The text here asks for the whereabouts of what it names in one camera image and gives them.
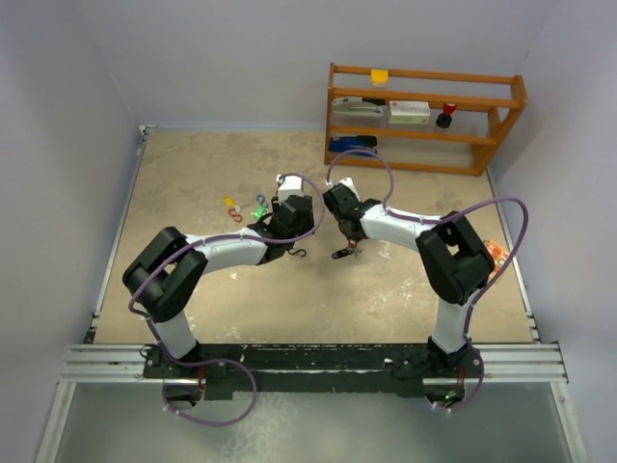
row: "gray wall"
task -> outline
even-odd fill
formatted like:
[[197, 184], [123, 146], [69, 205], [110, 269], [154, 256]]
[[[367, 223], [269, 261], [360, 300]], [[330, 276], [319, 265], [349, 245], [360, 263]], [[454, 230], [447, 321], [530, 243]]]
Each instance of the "gray wall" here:
[[34, 459], [83, 339], [139, 130], [70, 0], [0, 5], [0, 459]]
[[320, 127], [330, 61], [514, 73], [557, 0], [76, 0], [139, 123]]
[[615, 17], [611, 0], [559, 3], [520, 69], [529, 106], [492, 165], [498, 192], [529, 206], [529, 298], [542, 340], [563, 347], [596, 462], [617, 461]]

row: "concrete floor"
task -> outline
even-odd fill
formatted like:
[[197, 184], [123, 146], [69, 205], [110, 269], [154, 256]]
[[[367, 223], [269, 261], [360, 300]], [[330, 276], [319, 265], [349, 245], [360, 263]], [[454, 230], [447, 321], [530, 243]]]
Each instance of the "concrete floor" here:
[[[148, 135], [94, 341], [152, 341], [144, 322], [126, 308], [129, 293], [121, 274], [162, 228], [175, 226], [190, 234], [234, 232], [251, 223], [255, 195], [273, 196], [276, 174], [302, 172], [324, 185], [323, 142], [321, 132]], [[425, 145], [397, 146], [391, 155], [398, 159], [411, 151], [434, 157]], [[447, 162], [448, 155], [440, 157]], [[335, 178], [341, 177], [352, 177], [363, 198], [382, 199], [388, 191], [382, 170], [336, 167]], [[446, 214], [492, 197], [486, 177], [395, 171], [395, 181], [389, 203], [415, 213]], [[228, 216], [225, 196], [250, 204], [242, 224]], [[505, 243], [494, 207], [469, 219], [483, 239]], [[331, 253], [345, 244], [328, 213], [317, 234], [296, 245], [308, 251], [307, 257], [203, 277], [186, 309], [198, 340], [425, 342], [435, 322], [437, 297], [419, 256], [368, 240], [358, 259], [332, 260]], [[513, 269], [478, 304], [471, 335], [479, 342], [531, 341]]]

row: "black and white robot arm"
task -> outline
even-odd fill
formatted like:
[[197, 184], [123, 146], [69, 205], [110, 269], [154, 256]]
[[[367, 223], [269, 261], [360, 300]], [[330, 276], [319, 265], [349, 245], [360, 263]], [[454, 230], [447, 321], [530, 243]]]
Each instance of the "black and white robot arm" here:
[[427, 219], [411, 212], [419, 222], [389, 215], [380, 201], [362, 201], [351, 178], [344, 178], [324, 193], [326, 207], [348, 240], [347, 247], [333, 259], [357, 253], [363, 239], [386, 240], [420, 254], [431, 287], [439, 296], [437, 321], [429, 345], [434, 344], [447, 359], [455, 359], [467, 348], [466, 318], [473, 294], [487, 284], [495, 262], [469, 221], [427, 225]]
[[184, 308], [201, 276], [236, 265], [271, 262], [294, 244], [267, 241], [296, 238], [313, 229], [312, 199], [304, 194], [302, 180], [277, 177], [277, 184], [273, 212], [256, 223], [239, 231], [206, 236], [165, 228], [124, 272], [122, 282], [134, 295], [165, 259], [182, 248], [191, 248], [174, 260], [173, 268], [156, 275], [137, 299], [175, 358], [183, 358], [197, 345]]

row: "yellow clip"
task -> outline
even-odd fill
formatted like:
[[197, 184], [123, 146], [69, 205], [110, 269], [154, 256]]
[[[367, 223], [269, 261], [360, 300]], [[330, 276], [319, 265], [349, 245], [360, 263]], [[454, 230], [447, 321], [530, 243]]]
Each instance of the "yellow clip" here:
[[370, 70], [370, 85], [373, 87], [386, 87], [388, 84], [387, 69], [371, 69]]

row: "wooden shelf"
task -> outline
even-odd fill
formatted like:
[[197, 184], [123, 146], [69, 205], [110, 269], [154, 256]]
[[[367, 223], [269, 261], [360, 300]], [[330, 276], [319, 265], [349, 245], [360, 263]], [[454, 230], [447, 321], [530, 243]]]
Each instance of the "wooden shelf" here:
[[[418, 140], [471, 144], [474, 164], [472, 168], [396, 162], [391, 164], [394, 169], [447, 172], [479, 176], [486, 170], [491, 159], [495, 156], [497, 149], [501, 146], [503, 140], [514, 126], [514, 123], [527, 104], [527, 94], [524, 88], [523, 78], [519, 75], [500, 76], [404, 69], [388, 69], [388, 71], [390, 77], [507, 85], [510, 88], [511, 97], [495, 98], [467, 95], [441, 95], [375, 88], [336, 87], [334, 85], [336, 73], [369, 75], [371, 68], [337, 66], [331, 63], [328, 81], [328, 114], [326, 115], [326, 146], [324, 154], [324, 162], [326, 164], [329, 164], [333, 160], [329, 152], [329, 144], [330, 138], [334, 134], [383, 135]], [[477, 130], [473, 130], [471, 133], [460, 133], [451, 128], [443, 129], [437, 127], [434, 121], [430, 121], [427, 125], [389, 123], [388, 115], [384, 115], [382, 118], [363, 118], [333, 114], [333, 99], [346, 96], [381, 98], [386, 102], [390, 100], [426, 101], [433, 109], [441, 109], [445, 103], [455, 103], [457, 104], [457, 112], [471, 111], [475, 113], [486, 113], [487, 119], [484, 130], [486, 133], [485, 136], [477, 134]], [[508, 115], [503, 121], [499, 117], [498, 108], [508, 109]], [[341, 159], [339, 162], [341, 162], [341, 164], [354, 166], [380, 167], [379, 162], [370, 159], [350, 158]]]

